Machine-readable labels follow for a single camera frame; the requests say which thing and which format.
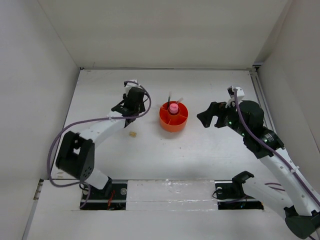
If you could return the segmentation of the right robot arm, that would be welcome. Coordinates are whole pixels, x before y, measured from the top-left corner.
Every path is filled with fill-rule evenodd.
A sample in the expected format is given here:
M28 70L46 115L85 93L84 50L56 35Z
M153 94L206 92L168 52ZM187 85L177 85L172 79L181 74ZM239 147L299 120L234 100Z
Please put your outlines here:
M320 195L292 162L284 143L275 132L264 126L264 111L250 100L211 102L197 114L205 128L217 117L216 128L229 127L238 133L246 148L267 167L285 193L272 189L250 172L235 175L229 188L216 190L219 199L252 197L274 212L298 238L306 239L320 232Z

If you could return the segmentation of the green gel pen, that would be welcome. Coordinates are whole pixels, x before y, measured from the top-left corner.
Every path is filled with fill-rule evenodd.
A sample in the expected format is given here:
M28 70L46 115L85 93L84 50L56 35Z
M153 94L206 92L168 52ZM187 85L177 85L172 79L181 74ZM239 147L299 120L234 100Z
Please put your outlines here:
M170 91L168 94L167 107L170 106L171 97L172 97L172 92Z

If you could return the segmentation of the pink glue bottle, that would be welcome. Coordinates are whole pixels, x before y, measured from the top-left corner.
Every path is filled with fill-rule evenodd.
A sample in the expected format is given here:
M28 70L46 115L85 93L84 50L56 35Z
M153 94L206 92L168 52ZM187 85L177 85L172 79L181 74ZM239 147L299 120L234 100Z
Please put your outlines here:
M179 112L179 106L177 103L171 103L169 105L168 111L170 112L171 115L176 115Z

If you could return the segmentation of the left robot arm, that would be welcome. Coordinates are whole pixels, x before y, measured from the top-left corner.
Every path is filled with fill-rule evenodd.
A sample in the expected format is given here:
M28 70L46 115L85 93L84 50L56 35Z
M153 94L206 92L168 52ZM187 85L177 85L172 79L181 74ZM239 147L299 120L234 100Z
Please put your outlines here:
M142 85L133 80L126 81L124 89L122 101L111 108L106 117L95 119L95 124L80 132L68 131L64 134L55 160L59 170L81 184L88 184L103 199L111 194L113 180L96 167L96 148L148 112L144 97L150 95Z

